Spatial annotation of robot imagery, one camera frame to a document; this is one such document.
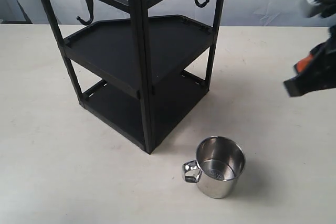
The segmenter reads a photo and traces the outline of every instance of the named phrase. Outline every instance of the orange part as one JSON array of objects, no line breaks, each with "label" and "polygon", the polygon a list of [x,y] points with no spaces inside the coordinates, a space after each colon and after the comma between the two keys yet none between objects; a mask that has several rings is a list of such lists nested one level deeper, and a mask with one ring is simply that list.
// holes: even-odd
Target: orange part
[{"label": "orange part", "polygon": [[303,58],[302,60],[300,60],[297,65],[296,65],[296,70],[300,73],[301,71],[303,71],[306,66],[309,64],[309,62],[311,62],[311,60],[313,59],[313,55],[309,54],[307,57]]}]

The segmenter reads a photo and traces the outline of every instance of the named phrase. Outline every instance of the white table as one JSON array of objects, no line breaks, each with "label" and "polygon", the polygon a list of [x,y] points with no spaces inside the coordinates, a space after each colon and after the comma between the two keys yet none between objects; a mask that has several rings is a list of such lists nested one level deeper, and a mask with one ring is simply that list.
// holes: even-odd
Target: white table
[{"label": "white table", "polygon": [[[289,98],[282,85],[327,36],[221,27],[210,93],[148,155],[78,105],[48,25],[0,25],[0,223],[335,223],[336,90]],[[76,70],[83,90],[96,82]],[[211,135],[246,154],[227,199],[181,178]]]}]

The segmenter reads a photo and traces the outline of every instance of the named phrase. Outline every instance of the shelf leg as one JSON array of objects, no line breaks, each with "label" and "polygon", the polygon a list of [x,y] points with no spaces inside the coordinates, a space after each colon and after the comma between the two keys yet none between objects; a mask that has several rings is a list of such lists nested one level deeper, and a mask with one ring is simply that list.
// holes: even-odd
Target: shelf leg
[{"label": "shelf leg", "polygon": [[52,33],[54,34],[54,37],[56,39],[57,46],[58,46],[59,51],[62,55],[62,59],[64,61],[65,67],[68,71],[72,86],[75,89],[78,101],[81,105],[83,105],[83,103],[82,103],[83,93],[82,93],[80,85],[78,83],[78,79],[76,77],[76,73],[74,71],[74,67],[72,66],[71,60],[69,58],[67,58],[66,53],[64,51],[64,40],[63,40],[62,33],[59,29],[53,7],[51,6],[50,0],[41,0],[41,2],[42,2],[44,10],[46,12],[48,21],[50,23]]},{"label": "shelf leg", "polygon": [[205,85],[207,86],[208,89],[210,88],[212,68],[214,65],[215,50],[216,50],[216,45],[217,45],[219,26],[221,24],[220,18],[222,16],[223,2],[224,0],[217,0],[216,2],[215,17],[214,17],[214,23],[213,23],[213,31],[215,32],[214,42],[211,45],[210,50],[209,50],[208,63],[207,63],[206,75],[205,75]]},{"label": "shelf leg", "polygon": [[138,52],[137,63],[140,86],[140,106],[145,139],[145,151],[151,153],[155,147],[154,138],[154,97],[152,88],[152,70],[149,44],[149,24],[147,0],[128,0],[131,27],[135,51]]}]

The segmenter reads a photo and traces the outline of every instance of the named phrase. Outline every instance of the shelf tray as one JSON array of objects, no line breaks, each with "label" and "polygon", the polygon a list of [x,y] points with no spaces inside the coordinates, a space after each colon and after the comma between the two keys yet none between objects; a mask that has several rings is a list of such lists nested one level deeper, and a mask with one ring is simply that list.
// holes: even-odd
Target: shelf tray
[{"label": "shelf tray", "polygon": [[[153,85],[179,73],[212,43],[209,26],[184,16],[149,19]],[[137,97],[140,80],[129,19],[95,22],[65,38],[67,57]]]},{"label": "shelf tray", "polygon": [[[161,82],[156,92],[154,139],[155,146],[158,146],[208,90],[195,80],[177,74]],[[101,80],[84,94],[85,109],[145,150],[139,100],[105,80]]]}]

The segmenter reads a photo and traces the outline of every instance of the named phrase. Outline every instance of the metal cup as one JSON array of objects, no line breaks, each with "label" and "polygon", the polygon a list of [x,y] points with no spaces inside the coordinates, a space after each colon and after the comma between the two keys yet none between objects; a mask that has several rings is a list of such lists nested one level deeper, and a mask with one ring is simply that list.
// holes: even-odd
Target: metal cup
[{"label": "metal cup", "polygon": [[205,195],[220,199],[228,196],[245,167],[245,155],[234,141],[212,136],[203,140],[196,150],[196,160],[182,166],[186,182],[196,183]]}]

